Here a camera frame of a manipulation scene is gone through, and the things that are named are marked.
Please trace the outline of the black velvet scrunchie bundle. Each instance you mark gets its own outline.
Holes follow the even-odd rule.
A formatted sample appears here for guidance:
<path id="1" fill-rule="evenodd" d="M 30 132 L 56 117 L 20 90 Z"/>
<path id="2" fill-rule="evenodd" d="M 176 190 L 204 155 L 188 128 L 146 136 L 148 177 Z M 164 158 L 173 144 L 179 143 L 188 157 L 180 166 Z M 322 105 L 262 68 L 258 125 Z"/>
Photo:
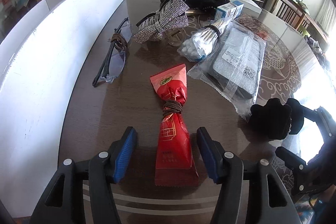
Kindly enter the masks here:
<path id="1" fill-rule="evenodd" d="M 248 125 L 251 130 L 268 140 L 283 140 L 288 135 L 296 135 L 304 124 L 301 104 L 294 98 L 282 104 L 278 98 L 271 98 L 264 106 L 251 106 Z"/>

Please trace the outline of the red snack packet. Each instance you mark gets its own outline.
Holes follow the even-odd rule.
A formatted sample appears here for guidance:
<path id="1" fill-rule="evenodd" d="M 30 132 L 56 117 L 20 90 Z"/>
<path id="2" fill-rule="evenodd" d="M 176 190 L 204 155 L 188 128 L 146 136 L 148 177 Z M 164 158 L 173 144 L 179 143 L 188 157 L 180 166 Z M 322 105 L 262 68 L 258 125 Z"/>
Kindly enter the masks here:
<path id="1" fill-rule="evenodd" d="M 196 187 L 199 176 L 193 159 L 190 134 L 182 116 L 183 105 L 187 100 L 186 66 L 177 65 L 153 75 L 150 82 L 164 102 L 155 162 L 155 185 Z"/>

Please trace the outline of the phone case in plastic bag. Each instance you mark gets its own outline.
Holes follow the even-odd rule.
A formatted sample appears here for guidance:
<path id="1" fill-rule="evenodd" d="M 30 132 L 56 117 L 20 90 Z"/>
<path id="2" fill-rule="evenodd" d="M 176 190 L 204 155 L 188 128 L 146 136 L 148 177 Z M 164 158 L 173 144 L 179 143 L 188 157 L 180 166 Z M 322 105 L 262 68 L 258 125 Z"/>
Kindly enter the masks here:
<path id="1" fill-rule="evenodd" d="M 187 75 L 210 85 L 248 120 L 257 99 L 265 48 L 262 38 L 233 20 L 210 55 Z"/>

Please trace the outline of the wooden dining chair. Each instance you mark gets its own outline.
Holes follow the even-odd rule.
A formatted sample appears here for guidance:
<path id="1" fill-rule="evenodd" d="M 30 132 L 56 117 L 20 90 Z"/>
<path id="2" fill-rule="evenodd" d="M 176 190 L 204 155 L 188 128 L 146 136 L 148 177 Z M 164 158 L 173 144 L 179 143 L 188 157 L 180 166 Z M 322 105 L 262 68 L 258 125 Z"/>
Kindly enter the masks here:
<path id="1" fill-rule="evenodd" d="M 297 31 L 313 24 L 313 19 L 294 0 L 276 0 L 272 13 Z"/>

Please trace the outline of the blue white small box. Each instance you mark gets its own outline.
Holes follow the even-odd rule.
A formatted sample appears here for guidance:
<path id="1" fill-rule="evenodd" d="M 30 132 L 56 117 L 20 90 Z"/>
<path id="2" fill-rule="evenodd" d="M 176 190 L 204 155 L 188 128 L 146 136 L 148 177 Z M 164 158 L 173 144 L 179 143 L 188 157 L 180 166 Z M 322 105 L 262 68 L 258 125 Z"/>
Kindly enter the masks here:
<path id="1" fill-rule="evenodd" d="M 244 4 L 237 0 L 218 6 L 215 11 L 214 19 L 215 20 L 224 18 L 235 19 L 241 14 L 243 7 Z"/>

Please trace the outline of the cotton swabs bag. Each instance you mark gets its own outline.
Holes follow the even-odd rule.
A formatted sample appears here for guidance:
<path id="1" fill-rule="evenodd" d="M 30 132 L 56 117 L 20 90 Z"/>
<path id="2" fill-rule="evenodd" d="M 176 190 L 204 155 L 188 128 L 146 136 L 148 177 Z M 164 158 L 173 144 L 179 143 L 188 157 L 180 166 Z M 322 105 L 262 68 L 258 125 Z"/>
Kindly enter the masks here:
<path id="1" fill-rule="evenodd" d="M 206 58 L 216 46 L 232 18 L 221 18 L 204 26 L 186 39 L 177 52 L 189 62 L 198 62 Z"/>

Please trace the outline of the white storage box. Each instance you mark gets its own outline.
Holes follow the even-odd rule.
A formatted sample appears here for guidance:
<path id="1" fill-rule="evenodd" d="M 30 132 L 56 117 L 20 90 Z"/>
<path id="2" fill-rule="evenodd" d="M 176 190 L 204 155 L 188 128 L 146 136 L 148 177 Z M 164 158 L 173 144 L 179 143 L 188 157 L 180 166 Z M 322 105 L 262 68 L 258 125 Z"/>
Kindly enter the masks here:
<path id="1" fill-rule="evenodd" d="M 1 42 L 1 202 L 31 215 L 58 167 L 81 68 L 123 0 L 42 0 Z"/>

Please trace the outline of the blue tinted glasses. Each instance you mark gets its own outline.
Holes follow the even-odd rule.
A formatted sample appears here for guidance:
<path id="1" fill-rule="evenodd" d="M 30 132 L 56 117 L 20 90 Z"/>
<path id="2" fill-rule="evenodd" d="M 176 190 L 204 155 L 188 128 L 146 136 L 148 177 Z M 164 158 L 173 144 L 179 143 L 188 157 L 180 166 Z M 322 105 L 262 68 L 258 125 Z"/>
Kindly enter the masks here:
<path id="1" fill-rule="evenodd" d="M 92 81 L 94 88 L 98 86 L 99 81 L 105 81 L 111 84 L 120 76 L 126 63 L 126 54 L 130 38 L 131 25 L 127 17 L 114 29 L 114 34 L 109 40 L 110 46 L 108 52 L 96 77 Z"/>

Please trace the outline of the rhinestone bow hair clip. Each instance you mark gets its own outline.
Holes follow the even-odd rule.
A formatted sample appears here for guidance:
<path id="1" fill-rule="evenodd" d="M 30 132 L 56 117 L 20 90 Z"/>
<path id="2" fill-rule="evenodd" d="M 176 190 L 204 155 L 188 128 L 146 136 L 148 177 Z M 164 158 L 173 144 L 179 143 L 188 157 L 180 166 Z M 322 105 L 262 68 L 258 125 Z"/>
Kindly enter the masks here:
<path id="1" fill-rule="evenodd" d="M 187 27 L 188 9 L 185 0 L 168 0 L 159 10 L 148 14 L 136 24 L 138 31 L 131 40 L 139 44 L 160 41 L 166 31 Z"/>

